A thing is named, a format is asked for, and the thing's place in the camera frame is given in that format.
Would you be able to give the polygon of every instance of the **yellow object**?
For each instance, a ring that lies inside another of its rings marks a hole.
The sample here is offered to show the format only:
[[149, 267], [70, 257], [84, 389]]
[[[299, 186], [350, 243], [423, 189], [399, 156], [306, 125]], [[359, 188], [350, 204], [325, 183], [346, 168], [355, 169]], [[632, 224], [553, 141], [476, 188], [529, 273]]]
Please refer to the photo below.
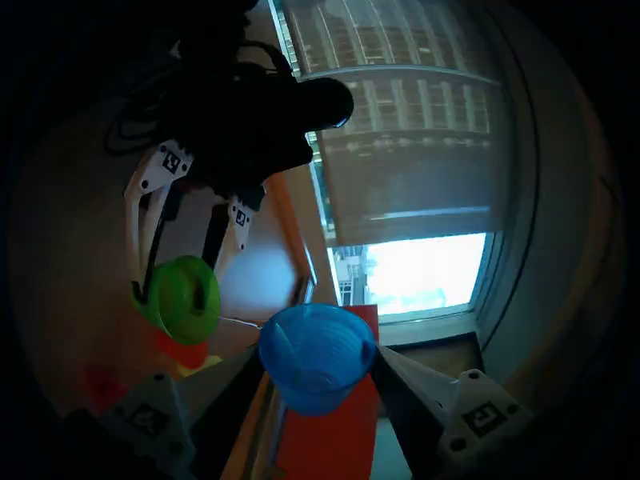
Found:
[[180, 364], [178, 364], [178, 373], [184, 378], [184, 377], [188, 377], [189, 375], [193, 375], [197, 372], [199, 372], [200, 370], [204, 370], [205, 368], [212, 366], [212, 365], [216, 365], [218, 363], [220, 363], [222, 361], [222, 359], [217, 356], [217, 355], [209, 355], [205, 362], [202, 364], [202, 366], [200, 368], [197, 368], [195, 370], [192, 370], [190, 368], [186, 368], [185, 366], [182, 366]]

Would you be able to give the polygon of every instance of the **blue plastic cup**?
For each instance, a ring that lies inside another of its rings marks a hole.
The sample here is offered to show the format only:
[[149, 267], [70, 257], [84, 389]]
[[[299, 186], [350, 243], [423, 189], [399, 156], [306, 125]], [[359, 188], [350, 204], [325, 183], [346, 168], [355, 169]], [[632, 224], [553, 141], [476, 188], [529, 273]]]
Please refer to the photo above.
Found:
[[378, 351], [360, 317], [320, 304], [273, 316], [262, 328], [258, 348], [284, 402], [308, 416], [338, 408], [369, 372]]

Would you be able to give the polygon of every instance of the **sky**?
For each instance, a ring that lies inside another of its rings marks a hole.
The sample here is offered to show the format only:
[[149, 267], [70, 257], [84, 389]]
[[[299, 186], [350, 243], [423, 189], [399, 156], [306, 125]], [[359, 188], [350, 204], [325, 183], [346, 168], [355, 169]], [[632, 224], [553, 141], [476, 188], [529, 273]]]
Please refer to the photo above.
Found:
[[485, 237], [459, 235], [369, 246], [367, 259], [375, 266], [368, 269], [367, 285], [372, 300], [378, 300], [378, 312], [399, 314], [468, 303]]

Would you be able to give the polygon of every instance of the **orange object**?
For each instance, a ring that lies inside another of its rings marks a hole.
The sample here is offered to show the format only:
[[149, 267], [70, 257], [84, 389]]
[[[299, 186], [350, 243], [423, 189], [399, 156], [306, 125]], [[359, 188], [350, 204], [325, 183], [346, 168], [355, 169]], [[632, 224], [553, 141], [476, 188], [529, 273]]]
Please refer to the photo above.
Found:
[[[362, 318], [378, 340], [376, 305], [346, 310]], [[367, 374], [329, 415], [303, 417], [288, 410], [276, 467], [286, 472], [287, 480], [367, 480], [374, 460], [378, 402], [378, 392]]]
[[173, 340], [160, 329], [155, 331], [155, 345], [159, 351], [169, 355], [173, 360], [189, 370], [200, 368], [209, 355], [207, 342], [197, 345], [183, 345]]

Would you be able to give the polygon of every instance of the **green plastic cup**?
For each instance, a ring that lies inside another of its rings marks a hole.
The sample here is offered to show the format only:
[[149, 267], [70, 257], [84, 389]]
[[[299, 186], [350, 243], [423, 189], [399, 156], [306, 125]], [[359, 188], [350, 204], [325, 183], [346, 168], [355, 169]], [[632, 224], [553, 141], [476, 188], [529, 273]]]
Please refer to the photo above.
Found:
[[198, 257], [179, 257], [154, 269], [147, 304], [140, 312], [178, 343], [196, 345], [214, 332], [220, 288], [211, 267]]

